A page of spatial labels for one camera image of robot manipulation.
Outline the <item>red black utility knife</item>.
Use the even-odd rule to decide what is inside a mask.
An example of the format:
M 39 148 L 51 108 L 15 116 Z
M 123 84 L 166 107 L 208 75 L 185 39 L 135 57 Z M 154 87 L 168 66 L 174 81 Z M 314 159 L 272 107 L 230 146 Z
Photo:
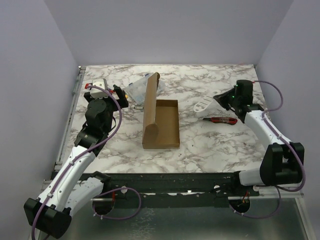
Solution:
M 204 117 L 203 121 L 212 122 L 214 124 L 228 124 L 228 125 L 235 125 L 238 120 L 232 117 Z

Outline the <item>white blue packaged item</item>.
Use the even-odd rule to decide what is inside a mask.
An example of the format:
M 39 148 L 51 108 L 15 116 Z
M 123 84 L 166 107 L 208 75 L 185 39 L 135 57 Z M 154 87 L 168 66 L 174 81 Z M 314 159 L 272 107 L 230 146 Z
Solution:
M 203 112 L 210 106 L 213 100 L 214 98 L 212 96 L 203 96 L 202 99 L 193 106 L 193 111 L 196 113 Z

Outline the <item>brown cardboard express box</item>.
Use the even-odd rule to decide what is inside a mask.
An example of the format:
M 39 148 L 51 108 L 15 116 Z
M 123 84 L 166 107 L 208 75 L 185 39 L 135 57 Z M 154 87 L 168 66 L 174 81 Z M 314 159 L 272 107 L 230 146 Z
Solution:
M 143 109 L 142 147 L 145 150 L 180 147 L 179 104 L 176 99 L 158 99 L 160 74 L 147 78 Z

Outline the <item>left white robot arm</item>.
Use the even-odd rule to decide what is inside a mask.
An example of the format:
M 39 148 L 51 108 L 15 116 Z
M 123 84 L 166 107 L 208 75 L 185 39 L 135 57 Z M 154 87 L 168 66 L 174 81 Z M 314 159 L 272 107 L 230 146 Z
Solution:
M 113 128 L 113 113 L 121 112 L 129 104 L 125 91 L 117 85 L 114 85 L 113 92 L 118 98 L 92 83 L 85 88 L 87 92 L 84 97 L 88 102 L 85 123 L 76 137 L 68 160 L 46 189 L 36 199 L 28 198 L 23 206 L 33 240 L 36 239 L 36 230 L 48 237 L 61 238 L 79 209 L 94 196 L 103 198 L 110 193 L 110 178 L 99 172 L 89 177 L 89 182 L 77 190 L 74 187 L 106 142 L 119 130 L 122 120 L 119 119 L 116 128 Z

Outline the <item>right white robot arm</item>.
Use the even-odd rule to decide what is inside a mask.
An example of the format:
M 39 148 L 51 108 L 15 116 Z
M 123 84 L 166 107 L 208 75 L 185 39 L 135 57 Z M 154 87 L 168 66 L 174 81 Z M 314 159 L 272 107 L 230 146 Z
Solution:
M 239 171 L 237 179 L 230 182 L 229 189 L 240 196 L 248 186 L 275 186 L 285 190 L 284 185 L 298 184 L 295 189 L 288 190 L 297 192 L 306 182 L 305 148 L 285 137 L 268 119 L 268 110 L 253 102 L 253 88 L 252 81 L 241 79 L 232 89 L 213 97 L 222 108 L 234 112 L 265 149 L 260 167 Z

